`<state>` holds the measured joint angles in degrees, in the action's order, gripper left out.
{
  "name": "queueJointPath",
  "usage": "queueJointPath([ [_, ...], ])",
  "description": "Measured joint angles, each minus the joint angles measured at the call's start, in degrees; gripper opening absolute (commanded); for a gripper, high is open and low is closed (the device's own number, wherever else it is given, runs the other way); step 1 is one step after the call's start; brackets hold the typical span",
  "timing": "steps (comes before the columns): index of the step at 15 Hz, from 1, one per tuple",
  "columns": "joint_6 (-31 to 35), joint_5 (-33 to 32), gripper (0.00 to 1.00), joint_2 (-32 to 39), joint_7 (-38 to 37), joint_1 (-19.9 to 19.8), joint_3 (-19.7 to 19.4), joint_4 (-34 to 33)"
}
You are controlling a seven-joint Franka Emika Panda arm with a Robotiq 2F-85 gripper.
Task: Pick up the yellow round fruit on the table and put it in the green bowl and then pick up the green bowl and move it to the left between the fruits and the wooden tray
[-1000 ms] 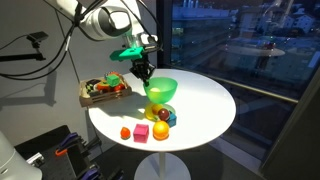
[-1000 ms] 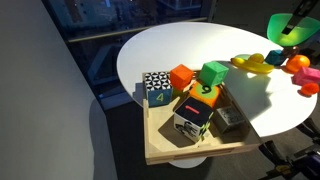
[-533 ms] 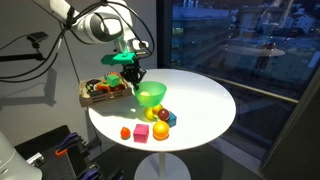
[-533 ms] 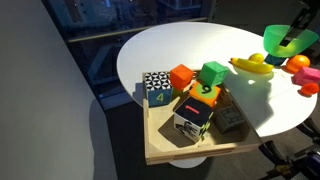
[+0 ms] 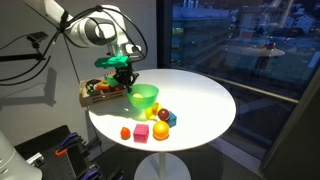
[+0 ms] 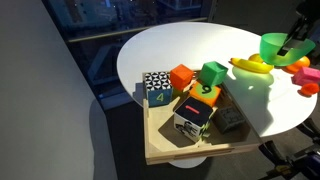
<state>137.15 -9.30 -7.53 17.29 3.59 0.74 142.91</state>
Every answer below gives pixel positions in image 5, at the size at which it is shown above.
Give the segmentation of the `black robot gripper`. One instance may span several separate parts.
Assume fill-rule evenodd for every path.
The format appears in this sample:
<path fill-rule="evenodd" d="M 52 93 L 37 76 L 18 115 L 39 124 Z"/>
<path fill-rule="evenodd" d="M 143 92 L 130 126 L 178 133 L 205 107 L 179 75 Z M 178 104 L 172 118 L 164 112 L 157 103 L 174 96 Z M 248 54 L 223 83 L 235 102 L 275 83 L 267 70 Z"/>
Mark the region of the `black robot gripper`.
<path fill-rule="evenodd" d="M 125 86 L 128 93 L 132 92 L 131 86 L 135 83 L 138 77 L 139 77 L 139 74 L 133 70 L 131 65 L 117 68 L 116 74 L 114 75 L 114 79 L 119 84 Z"/>

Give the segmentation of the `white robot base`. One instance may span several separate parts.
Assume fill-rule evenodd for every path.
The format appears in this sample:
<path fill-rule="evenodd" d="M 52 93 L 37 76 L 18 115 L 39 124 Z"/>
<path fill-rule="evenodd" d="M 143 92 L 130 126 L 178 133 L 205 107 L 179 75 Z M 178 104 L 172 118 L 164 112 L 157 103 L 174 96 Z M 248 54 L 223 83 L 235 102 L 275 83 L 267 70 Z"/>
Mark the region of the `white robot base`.
<path fill-rule="evenodd" d="M 0 131 L 0 180 L 41 179 L 41 170 L 28 164 Z"/>

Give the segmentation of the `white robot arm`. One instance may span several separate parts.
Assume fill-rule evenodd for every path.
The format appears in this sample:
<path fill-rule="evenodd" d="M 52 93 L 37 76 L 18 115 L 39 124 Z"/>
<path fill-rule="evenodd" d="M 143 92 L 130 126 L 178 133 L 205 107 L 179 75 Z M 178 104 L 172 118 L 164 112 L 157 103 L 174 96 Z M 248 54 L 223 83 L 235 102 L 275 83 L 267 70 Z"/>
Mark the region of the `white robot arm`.
<path fill-rule="evenodd" d="M 55 0 L 23 0 L 23 2 L 53 24 L 75 46 L 80 48 L 103 47 L 108 55 L 99 58 L 94 65 L 97 68 L 113 67 L 116 70 L 114 79 L 123 85 L 127 92 L 132 91 L 138 73 L 132 68 L 134 62 L 145 58 L 141 47 L 136 45 L 126 31 L 124 20 L 127 20 L 143 35 L 135 24 L 120 9 L 112 5 L 97 5 L 70 15 Z"/>

